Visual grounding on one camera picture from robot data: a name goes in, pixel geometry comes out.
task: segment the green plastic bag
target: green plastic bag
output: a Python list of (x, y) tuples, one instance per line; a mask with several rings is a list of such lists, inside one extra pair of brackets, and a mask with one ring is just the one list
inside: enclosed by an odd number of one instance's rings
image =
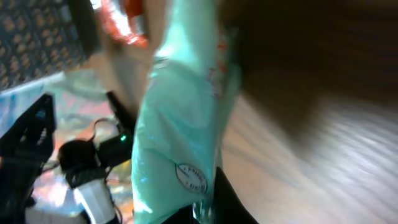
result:
[(211, 200), (240, 69), (214, 0), (174, 0), (139, 113), (132, 153), (134, 223), (162, 223)]

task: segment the snack packet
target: snack packet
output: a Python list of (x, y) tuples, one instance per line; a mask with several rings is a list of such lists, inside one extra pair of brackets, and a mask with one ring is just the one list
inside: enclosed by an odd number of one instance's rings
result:
[(99, 14), (104, 31), (114, 40), (147, 46), (142, 0), (101, 0)]
[(134, 223), (162, 223), (211, 201), (220, 143), (239, 90), (215, 0), (173, 0), (139, 112), (132, 153)]

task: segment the red package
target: red package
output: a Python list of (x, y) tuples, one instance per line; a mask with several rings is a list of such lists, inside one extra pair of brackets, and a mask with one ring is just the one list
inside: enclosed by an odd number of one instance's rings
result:
[(147, 46), (142, 0), (101, 0), (100, 18), (104, 31), (114, 40)]

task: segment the wooden surface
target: wooden surface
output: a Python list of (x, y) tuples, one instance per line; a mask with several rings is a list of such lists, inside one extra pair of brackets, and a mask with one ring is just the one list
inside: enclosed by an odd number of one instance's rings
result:
[[(115, 70), (98, 71), (132, 113), (163, 32), (164, 1), (146, 7), (149, 50), (109, 48), (101, 66)], [(241, 28), (244, 80), (224, 169), (259, 223), (398, 223), (396, 9), (387, 0), (226, 5), (223, 19)]]

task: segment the circular logo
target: circular logo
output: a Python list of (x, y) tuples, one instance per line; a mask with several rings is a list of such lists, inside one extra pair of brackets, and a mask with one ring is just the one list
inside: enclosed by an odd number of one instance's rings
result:
[(204, 194), (207, 190), (207, 180), (202, 171), (190, 164), (175, 165), (177, 179), (189, 191)]

